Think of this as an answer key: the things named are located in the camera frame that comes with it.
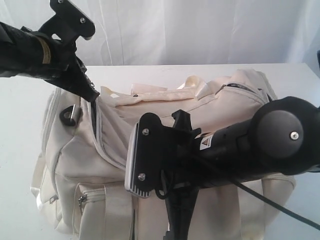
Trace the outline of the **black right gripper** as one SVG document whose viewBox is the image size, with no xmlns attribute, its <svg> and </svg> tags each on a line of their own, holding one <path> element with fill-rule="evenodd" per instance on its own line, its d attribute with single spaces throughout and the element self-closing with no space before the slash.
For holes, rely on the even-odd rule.
<svg viewBox="0 0 320 240">
<path fill-rule="evenodd" d="M 193 128 L 189 113 L 173 113 L 173 126 L 149 115 L 149 184 L 165 202 L 168 230 L 164 240 L 187 240 L 199 190 L 213 187 L 209 169 L 196 160 L 201 129 Z"/>
</svg>

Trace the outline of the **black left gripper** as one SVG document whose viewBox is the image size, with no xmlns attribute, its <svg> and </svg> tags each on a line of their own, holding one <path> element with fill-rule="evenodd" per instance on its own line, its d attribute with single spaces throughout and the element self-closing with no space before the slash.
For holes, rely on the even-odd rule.
<svg viewBox="0 0 320 240">
<path fill-rule="evenodd" d="M 86 68 L 76 56 L 76 43 L 63 46 L 61 40 L 40 32 L 32 32 L 40 44 L 42 60 L 31 61 L 26 74 L 74 93 L 87 102 L 94 102 L 100 93 L 86 74 Z"/>
</svg>

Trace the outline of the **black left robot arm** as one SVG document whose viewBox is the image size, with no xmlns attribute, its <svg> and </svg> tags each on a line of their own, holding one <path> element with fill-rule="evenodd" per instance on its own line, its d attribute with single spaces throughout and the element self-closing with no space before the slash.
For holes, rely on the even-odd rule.
<svg viewBox="0 0 320 240">
<path fill-rule="evenodd" d="M 0 24 L 0 76 L 41 79 L 87 102 L 99 96 L 76 56 L 76 43 L 64 43 L 42 32 Z"/>
</svg>

